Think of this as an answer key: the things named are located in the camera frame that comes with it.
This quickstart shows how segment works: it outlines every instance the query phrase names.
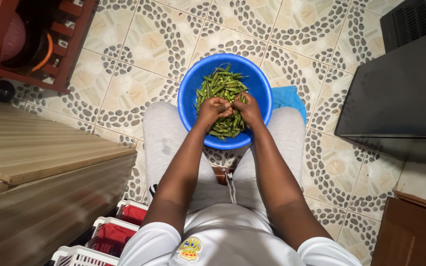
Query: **white t-shirt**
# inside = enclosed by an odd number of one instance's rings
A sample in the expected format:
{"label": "white t-shirt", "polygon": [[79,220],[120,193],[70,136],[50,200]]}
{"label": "white t-shirt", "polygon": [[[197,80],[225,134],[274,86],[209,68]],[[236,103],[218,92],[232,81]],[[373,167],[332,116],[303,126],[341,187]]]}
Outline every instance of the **white t-shirt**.
{"label": "white t-shirt", "polygon": [[333,240],[315,237],[298,251],[272,234],[269,224],[236,204],[216,204],[185,222],[184,239],[171,225],[153,222],[130,239],[118,266],[360,266]]}

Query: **person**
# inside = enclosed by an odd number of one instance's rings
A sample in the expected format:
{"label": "person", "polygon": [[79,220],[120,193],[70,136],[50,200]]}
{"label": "person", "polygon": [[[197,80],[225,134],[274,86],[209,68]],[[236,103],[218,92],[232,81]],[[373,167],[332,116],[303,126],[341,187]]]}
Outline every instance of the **person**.
{"label": "person", "polygon": [[[205,100],[189,132],[169,103],[153,103],[145,112],[149,209],[118,266],[361,265],[333,241],[302,195],[300,113],[276,109],[266,127],[257,101],[244,96],[246,104]],[[236,111],[254,139],[224,186],[202,153],[203,142],[217,118]]]}

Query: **black ball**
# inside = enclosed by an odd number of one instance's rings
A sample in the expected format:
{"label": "black ball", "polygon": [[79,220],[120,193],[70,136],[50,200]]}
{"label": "black ball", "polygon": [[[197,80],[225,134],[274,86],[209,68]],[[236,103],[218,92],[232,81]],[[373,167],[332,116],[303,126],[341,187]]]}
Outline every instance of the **black ball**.
{"label": "black ball", "polygon": [[3,103],[10,102],[14,95],[16,94],[16,90],[14,86],[9,81],[1,80],[0,81],[0,101]]}

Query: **hand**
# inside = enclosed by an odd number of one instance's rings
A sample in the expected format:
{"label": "hand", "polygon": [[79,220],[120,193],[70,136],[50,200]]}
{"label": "hand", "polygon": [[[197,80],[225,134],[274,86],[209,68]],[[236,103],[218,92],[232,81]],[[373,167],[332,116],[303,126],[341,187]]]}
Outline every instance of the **hand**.
{"label": "hand", "polygon": [[233,113],[228,100],[221,97],[211,97],[203,101],[195,124],[200,124],[208,131],[219,117],[226,117]]}
{"label": "hand", "polygon": [[256,99],[247,92],[243,92],[242,94],[246,98],[247,103],[243,103],[239,100],[241,96],[241,94],[239,94],[236,99],[234,99],[233,106],[241,112],[241,116],[244,118],[248,128],[254,130],[264,125]]}

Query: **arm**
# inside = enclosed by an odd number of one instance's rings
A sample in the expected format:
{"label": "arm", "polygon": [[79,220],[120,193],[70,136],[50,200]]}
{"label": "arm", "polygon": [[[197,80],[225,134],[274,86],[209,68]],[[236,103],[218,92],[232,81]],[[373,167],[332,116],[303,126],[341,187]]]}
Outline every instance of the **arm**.
{"label": "arm", "polygon": [[164,222],[182,236],[186,212],[195,191],[205,135],[218,117],[229,116],[231,105],[219,97],[203,102],[197,121],[165,171],[142,226]]}
{"label": "arm", "polygon": [[299,184],[262,121],[256,100],[248,93],[244,96],[248,102],[235,101],[234,106],[254,134],[257,183],[272,222],[295,250],[313,237],[332,239],[307,206]]}

